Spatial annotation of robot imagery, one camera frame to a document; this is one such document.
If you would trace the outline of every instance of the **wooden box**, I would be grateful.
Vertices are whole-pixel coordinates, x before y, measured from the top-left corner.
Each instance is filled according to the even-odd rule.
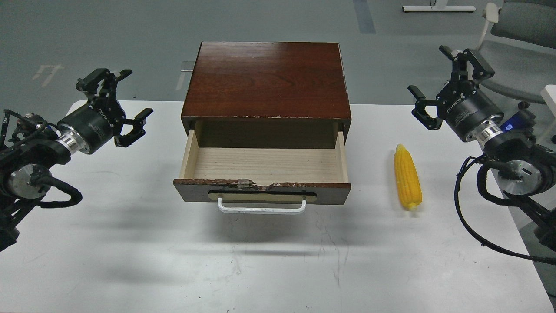
[[[344,204],[351,122],[337,43],[203,42],[181,119],[188,202]]]

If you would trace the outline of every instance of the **gray chair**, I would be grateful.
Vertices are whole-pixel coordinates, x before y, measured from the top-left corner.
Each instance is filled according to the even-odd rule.
[[[477,49],[495,75],[482,85],[512,99],[543,104],[540,91],[556,84],[556,0],[504,0],[500,9],[488,3],[484,16]],[[490,25],[493,36],[485,40]]]

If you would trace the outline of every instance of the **gray floor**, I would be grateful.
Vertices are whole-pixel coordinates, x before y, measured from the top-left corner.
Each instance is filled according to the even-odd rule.
[[[182,101],[190,74],[180,84],[181,64],[195,60],[201,41],[338,42],[351,103],[409,105],[408,85],[432,97],[449,78],[440,45],[475,47],[487,2],[502,0],[450,0],[475,13],[401,10],[427,0],[0,2],[0,108],[56,122],[84,99],[76,79],[98,67],[134,71],[119,100]],[[524,225],[531,254],[556,256]],[[556,294],[555,268],[538,271]]]

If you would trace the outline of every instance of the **corn cob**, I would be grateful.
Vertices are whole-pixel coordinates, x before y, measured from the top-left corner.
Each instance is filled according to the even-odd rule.
[[[402,144],[396,147],[394,172],[401,205],[408,210],[414,210],[423,200],[423,194],[413,159]]]

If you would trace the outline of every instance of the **table surface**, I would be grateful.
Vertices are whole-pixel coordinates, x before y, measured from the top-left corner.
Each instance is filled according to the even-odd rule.
[[[0,311],[554,311],[530,261],[481,247],[458,220],[455,174],[478,145],[447,126],[427,131],[409,106],[351,106],[344,206],[265,216],[183,202],[172,185],[186,142],[182,102],[121,104],[129,116],[154,109],[147,134],[52,168],[84,199],[36,208],[19,225],[18,243],[0,253]],[[397,199],[397,143],[420,175],[417,212]],[[526,253],[508,209],[476,192],[475,171],[461,189],[468,222]],[[489,188],[498,191],[494,179]]]

